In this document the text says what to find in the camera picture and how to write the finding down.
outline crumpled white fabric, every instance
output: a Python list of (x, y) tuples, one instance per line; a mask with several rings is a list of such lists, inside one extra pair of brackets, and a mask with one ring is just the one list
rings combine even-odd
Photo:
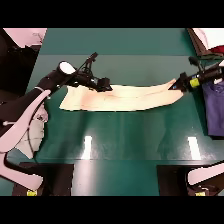
[(29, 128), (30, 144), (33, 151), (31, 150), (30, 144), (28, 142), (28, 131), (23, 135), (22, 139), (15, 146), (15, 148), (19, 149), (29, 159), (32, 159), (34, 152), (39, 150), (41, 141), (44, 137), (44, 123), (47, 121), (48, 113), (44, 108), (44, 104), (41, 104), (35, 113)]
[(68, 93), (60, 105), (64, 110), (88, 111), (136, 111), (168, 105), (183, 96), (180, 90), (168, 90), (175, 79), (170, 82), (151, 86), (134, 87), (112, 85), (113, 91), (98, 93), (84, 86), (68, 86)]

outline green tabletop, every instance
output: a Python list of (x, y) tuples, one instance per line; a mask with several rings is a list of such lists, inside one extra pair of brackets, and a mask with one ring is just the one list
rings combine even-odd
[[(158, 85), (196, 71), (188, 62), (194, 50), (183, 28), (48, 29), (28, 91), (60, 61), (79, 67), (94, 51), (99, 53), (94, 75), (117, 85)], [(224, 142), (207, 136), (200, 91), (173, 105), (136, 112), (60, 110), (66, 92), (63, 87), (46, 102), (50, 119), (37, 159), (75, 163), (74, 195), (158, 195), (156, 164), (191, 164), (188, 137), (198, 141), (201, 161), (194, 164), (224, 158)], [(81, 159), (85, 136), (92, 136), (88, 161)], [(8, 157), (27, 161), (18, 150)], [(4, 193), (9, 183), (2, 182), (0, 192), (9, 194)]]

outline navy blue fabric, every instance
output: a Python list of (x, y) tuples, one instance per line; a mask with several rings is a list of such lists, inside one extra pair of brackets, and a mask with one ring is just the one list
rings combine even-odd
[(206, 106), (208, 135), (224, 136), (224, 82), (202, 85)]

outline white circular cap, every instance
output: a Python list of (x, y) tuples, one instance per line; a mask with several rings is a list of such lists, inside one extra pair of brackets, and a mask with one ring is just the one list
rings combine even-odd
[(73, 68), (73, 66), (71, 64), (69, 64), (66, 61), (63, 61), (59, 64), (59, 67), (61, 69), (61, 71), (63, 71), (64, 73), (70, 75), (72, 73), (74, 73), (76, 70)]

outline black wire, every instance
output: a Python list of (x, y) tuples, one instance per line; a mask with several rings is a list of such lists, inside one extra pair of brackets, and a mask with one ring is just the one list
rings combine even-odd
[[(32, 151), (33, 155), (34, 155), (35, 152), (34, 152), (34, 150), (33, 150), (33, 147), (32, 147), (32, 145), (31, 145), (31, 140), (30, 140), (30, 132), (29, 132), (29, 131), (30, 131), (30, 124), (31, 124), (31, 122), (32, 122), (32, 120), (33, 120), (34, 115), (36, 114), (37, 110), (39, 109), (39, 107), (41, 106), (41, 104), (44, 102), (44, 100), (43, 100), (43, 101), (39, 104), (39, 106), (34, 110), (32, 116), (31, 116), (30, 122), (29, 122), (29, 127), (28, 127), (28, 129), (27, 129), (28, 143), (29, 143), (30, 150)], [(33, 157), (33, 160), (34, 160), (34, 162), (35, 162), (37, 165), (39, 165), (39, 167), (41, 167), (40, 164), (39, 164), (39, 162), (36, 160), (35, 156)], [(45, 183), (46, 183), (46, 186), (48, 187), (48, 190), (49, 190), (50, 194), (51, 194), (52, 196), (54, 196), (53, 190), (52, 190), (52, 188), (51, 188), (49, 182), (47, 181), (47, 175), (46, 175), (45, 169), (42, 168), (42, 171), (43, 171), (43, 178), (44, 178), (44, 181), (45, 181)]]

